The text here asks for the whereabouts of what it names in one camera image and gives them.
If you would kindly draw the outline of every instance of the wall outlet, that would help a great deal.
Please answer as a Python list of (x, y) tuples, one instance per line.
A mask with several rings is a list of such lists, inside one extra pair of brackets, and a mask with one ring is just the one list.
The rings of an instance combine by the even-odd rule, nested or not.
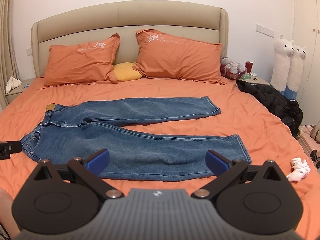
[(26, 49), (26, 53), (27, 53), (27, 56), (31, 56), (32, 55), (32, 49), (31, 48), (27, 48)]
[(258, 33), (263, 33), (267, 36), (270, 36), (272, 38), (274, 38), (275, 36), (275, 32), (267, 27), (264, 27), (262, 25), (256, 24), (256, 32)]

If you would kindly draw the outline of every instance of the blue gripper pad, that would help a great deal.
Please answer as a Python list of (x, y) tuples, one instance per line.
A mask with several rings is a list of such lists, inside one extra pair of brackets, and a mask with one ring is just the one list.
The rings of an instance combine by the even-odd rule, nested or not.
[(91, 171), (94, 175), (98, 176), (108, 165), (110, 161), (110, 154), (108, 150), (104, 150), (97, 156), (89, 160), (85, 164), (85, 168)]
[(228, 171), (233, 165), (232, 161), (213, 150), (209, 150), (205, 154), (205, 164), (217, 177)]

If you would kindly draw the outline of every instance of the beige nightstand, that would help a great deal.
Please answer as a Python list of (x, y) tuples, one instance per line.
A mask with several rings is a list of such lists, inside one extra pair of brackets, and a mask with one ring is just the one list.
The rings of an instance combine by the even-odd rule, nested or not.
[(251, 76), (250, 79), (240, 79), (240, 80), (246, 81), (246, 82), (248, 82), (250, 84), (261, 84), (261, 85), (270, 86), (270, 84), (267, 81), (265, 81), (264, 79), (262, 79), (262, 78), (260, 78), (258, 76), (256, 76), (256, 77), (254, 77), (252, 75), (250, 75), (250, 76)]
[(8, 103), (11, 104), (11, 102), (18, 96), (20, 95), (24, 90), (26, 90), (24, 88), (25, 84), (30, 84), (35, 80), (36, 78), (30, 78), (27, 80), (22, 80), (22, 84), (20, 86), (18, 86), (15, 89), (12, 89), (8, 94), (5, 95), (5, 97), (8, 100)]

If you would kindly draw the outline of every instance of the embroidered text on pillow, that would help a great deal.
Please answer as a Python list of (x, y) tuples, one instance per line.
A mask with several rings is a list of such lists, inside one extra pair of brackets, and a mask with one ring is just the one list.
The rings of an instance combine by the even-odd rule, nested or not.
[(91, 47), (91, 46), (90, 46), (90, 47), (87, 48), (87, 49), (81, 48), (81, 49), (78, 49), (77, 51), (79, 51), (79, 52), (84, 52), (85, 50), (88, 50), (88, 49), (96, 49), (96, 48), (98, 48), (98, 47), (101, 47), (102, 49), (104, 49), (104, 45), (105, 45), (104, 42), (97, 42), (96, 46), (94, 46), (94, 47)]
[(150, 36), (148, 37), (148, 39), (149, 39), (148, 43), (149, 43), (150, 41), (155, 41), (155, 40), (157, 40), (157, 41), (161, 41), (161, 42), (171, 42), (171, 43), (182, 44), (181, 42), (176, 42), (176, 41), (174, 41), (174, 40), (171, 40), (171, 41), (165, 40), (163, 37), (160, 38), (160, 39), (158, 39), (158, 37), (159, 37), (159, 35), (150, 35)]

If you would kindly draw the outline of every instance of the orange bed sheet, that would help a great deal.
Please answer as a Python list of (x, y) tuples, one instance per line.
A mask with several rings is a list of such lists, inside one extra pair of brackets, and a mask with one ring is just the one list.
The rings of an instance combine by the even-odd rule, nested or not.
[[(150, 125), (131, 125), (127, 129), (175, 135), (239, 134), (252, 164), (261, 165), (273, 159), (285, 175), (291, 172), (292, 158), (307, 159), (311, 173), (299, 183), (292, 183), (303, 202), (303, 217), (296, 229), (304, 239), (314, 240), (320, 235), (320, 176), (312, 161), (305, 155), (290, 130), (261, 105), (253, 96), (240, 92), (234, 81), (224, 79), (226, 85), (182, 80), (155, 80), (142, 78), (118, 84), (66, 85), (43, 87), (43, 78), (37, 78), (16, 100), (0, 114), (0, 141), (20, 140), (42, 121), (49, 103), (65, 106), (85, 101), (115, 100), (134, 97), (203, 97), (209, 96), (222, 113), (197, 120), (163, 122)], [(15, 197), (36, 163), (24, 153), (0, 161), (0, 187)], [(191, 194), (215, 177), (180, 182), (161, 181), (106, 181), (128, 194), (130, 188), (176, 189), (185, 188)]]

